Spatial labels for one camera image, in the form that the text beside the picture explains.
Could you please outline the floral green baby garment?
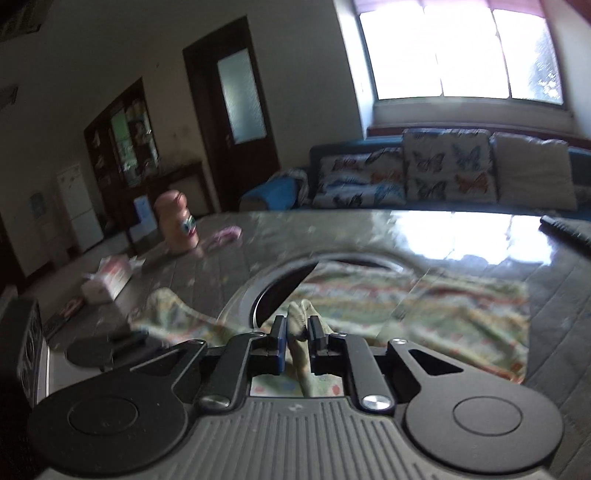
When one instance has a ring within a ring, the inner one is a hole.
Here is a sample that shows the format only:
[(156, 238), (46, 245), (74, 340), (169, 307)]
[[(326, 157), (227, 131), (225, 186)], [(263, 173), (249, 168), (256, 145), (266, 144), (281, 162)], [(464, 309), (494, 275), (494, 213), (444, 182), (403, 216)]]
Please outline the floral green baby garment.
[(530, 306), (525, 283), (431, 269), (425, 275), (328, 261), (288, 290), (260, 330), (287, 318), (287, 366), (252, 380), (253, 396), (335, 397), (344, 383), (311, 373), (304, 329), (317, 315), (327, 333), (359, 335), (372, 346), (403, 338), (514, 383), (529, 354)]

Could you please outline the tissue box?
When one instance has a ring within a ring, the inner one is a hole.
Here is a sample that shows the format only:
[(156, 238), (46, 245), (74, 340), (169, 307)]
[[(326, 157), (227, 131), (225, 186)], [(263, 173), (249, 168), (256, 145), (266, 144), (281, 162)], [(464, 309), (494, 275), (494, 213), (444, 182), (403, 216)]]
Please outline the tissue box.
[(96, 272), (82, 274), (81, 293), (84, 299), (92, 305), (112, 303), (144, 263), (144, 259), (129, 258), (127, 255), (102, 258)]

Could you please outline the white refrigerator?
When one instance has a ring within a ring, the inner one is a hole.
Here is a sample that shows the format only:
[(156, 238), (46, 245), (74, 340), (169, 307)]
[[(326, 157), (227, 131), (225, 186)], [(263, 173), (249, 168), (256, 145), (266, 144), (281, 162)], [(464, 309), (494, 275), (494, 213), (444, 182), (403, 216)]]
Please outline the white refrigerator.
[(76, 244), (81, 252), (85, 252), (100, 243), (104, 235), (80, 165), (75, 164), (58, 172), (56, 180)]

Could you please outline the pink cartoon bottle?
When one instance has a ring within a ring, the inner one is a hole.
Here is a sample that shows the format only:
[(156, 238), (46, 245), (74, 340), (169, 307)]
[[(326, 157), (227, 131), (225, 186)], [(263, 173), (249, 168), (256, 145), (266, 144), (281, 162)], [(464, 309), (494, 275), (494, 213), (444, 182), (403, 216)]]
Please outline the pink cartoon bottle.
[(154, 209), (160, 231), (172, 254), (179, 255), (197, 248), (197, 222), (182, 192), (168, 190), (162, 193), (156, 199)]

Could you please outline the black remote control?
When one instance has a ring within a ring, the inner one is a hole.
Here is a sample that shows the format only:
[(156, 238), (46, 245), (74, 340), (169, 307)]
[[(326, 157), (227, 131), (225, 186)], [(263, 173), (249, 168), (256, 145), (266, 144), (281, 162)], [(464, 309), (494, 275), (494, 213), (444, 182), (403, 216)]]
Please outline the black remote control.
[(591, 254), (590, 237), (568, 226), (563, 221), (544, 215), (540, 218), (539, 229), (546, 235), (573, 248), (577, 252), (589, 257)]

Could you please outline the small pink toy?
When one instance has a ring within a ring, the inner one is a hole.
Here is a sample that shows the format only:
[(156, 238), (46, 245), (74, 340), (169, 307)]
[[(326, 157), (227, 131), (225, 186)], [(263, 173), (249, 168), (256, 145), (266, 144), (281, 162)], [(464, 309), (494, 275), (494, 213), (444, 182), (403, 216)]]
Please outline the small pink toy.
[(216, 231), (211, 237), (205, 240), (204, 248), (213, 250), (223, 247), (226, 244), (238, 241), (242, 238), (242, 228), (232, 225)]

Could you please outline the tall butterfly print cushion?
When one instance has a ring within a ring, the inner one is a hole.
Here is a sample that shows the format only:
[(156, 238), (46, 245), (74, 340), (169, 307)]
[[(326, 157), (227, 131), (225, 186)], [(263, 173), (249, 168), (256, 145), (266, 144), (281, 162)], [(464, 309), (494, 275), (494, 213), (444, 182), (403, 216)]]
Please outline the tall butterfly print cushion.
[(402, 143), (411, 201), (497, 201), (489, 131), (407, 129)]

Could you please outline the low butterfly print cushion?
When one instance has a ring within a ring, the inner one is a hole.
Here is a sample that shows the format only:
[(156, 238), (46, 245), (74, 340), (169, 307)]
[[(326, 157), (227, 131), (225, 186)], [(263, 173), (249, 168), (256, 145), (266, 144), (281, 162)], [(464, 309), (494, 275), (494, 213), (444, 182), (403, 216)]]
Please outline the low butterfly print cushion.
[(315, 208), (382, 208), (407, 201), (405, 157), (401, 148), (339, 154), (320, 160)]

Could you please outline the plain beige cushion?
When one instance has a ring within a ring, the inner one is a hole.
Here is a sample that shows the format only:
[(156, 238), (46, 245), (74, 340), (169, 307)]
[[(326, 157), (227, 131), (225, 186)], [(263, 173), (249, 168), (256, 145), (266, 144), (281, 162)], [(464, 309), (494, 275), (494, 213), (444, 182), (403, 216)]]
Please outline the plain beige cushion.
[(495, 133), (491, 140), (500, 204), (530, 209), (578, 209), (565, 141), (506, 133)]

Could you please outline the blue sofa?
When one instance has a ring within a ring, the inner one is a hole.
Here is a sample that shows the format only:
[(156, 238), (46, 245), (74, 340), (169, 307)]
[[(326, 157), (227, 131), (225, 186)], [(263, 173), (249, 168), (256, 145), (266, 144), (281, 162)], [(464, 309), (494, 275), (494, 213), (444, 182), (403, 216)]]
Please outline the blue sofa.
[(590, 152), (484, 129), (321, 145), (242, 196), (243, 211), (403, 209), (590, 217)]

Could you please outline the dark wooden door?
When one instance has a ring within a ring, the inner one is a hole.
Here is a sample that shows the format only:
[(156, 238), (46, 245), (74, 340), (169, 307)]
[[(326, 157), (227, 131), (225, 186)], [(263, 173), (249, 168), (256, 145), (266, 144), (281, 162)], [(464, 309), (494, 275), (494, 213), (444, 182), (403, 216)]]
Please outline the dark wooden door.
[(280, 169), (249, 20), (226, 24), (182, 55), (219, 205), (236, 211)]

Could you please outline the large bright window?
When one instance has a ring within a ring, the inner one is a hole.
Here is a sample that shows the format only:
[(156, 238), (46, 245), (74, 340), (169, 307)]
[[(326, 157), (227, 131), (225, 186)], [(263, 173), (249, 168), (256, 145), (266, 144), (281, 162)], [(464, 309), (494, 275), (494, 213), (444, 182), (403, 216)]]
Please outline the large bright window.
[(361, 130), (482, 124), (571, 133), (541, 1), (336, 1)]

